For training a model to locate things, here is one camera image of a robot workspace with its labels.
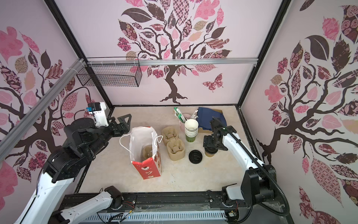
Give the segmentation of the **white paper cup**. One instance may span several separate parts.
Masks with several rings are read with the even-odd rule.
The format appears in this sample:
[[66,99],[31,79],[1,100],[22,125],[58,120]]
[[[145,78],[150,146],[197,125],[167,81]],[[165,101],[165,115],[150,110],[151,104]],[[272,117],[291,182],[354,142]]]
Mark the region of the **white paper cup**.
[[215,152],[205,151],[205,155],[206,155],[207,157],[213,157],[216,153],[217,153],[217,151],[215,151]]

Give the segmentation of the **single pulp cup carrier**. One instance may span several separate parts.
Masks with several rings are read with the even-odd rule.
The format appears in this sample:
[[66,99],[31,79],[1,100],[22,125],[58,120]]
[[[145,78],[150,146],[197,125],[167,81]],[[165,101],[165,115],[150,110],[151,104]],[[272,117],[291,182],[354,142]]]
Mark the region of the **single pulp cup carrier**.
[[141,160],[144,162],[145,160],[152,158],[153,156],[153,147],[152,145],[147,145],[142,148]]

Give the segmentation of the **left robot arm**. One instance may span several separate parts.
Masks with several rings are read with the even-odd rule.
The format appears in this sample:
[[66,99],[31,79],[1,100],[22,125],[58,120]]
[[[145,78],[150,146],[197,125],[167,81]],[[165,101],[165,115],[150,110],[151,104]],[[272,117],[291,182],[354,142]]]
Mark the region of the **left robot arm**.
[[17,224],[79,224],[104,209],[122,207],[123,194],[114,186],[69,209],[56,210],[62,195],[114,137],[129,133],[131,114],[105,119],[107,125],[95,126],[94,120],[81,118],[64,128],[67,139],[53,152],[38,177],[36,190]]

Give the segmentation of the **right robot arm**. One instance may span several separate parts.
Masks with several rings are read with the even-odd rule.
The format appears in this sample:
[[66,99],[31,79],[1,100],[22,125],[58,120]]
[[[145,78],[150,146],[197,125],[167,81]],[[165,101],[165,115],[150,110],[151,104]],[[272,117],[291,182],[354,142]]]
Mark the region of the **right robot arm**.
[[277,183],[274,167],[255,156],[232,126],[224,125],[216,117],[213,117],[210,125],[213,133],[204,137],[205,153],[214,155],[219,150],[229,151],[245,171],[240,187],[234,184],[223,189],[226,198],[243,201],[249,207],[248,216],[258,204],[275,215],[287,217],[290,214],[289,202]]

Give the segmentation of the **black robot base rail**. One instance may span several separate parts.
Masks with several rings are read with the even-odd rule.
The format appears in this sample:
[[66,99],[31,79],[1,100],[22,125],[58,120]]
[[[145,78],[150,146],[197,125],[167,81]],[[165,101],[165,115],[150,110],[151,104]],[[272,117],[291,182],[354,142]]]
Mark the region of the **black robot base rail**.
[[122,206],[116,210],[111,208],[91,211],[109,214],[135,211],[194,211],[194,210],[229,210],[248,207],[243,200],[231,200],[223,191],[194,191],[194,192],[127,192],[123,193]]

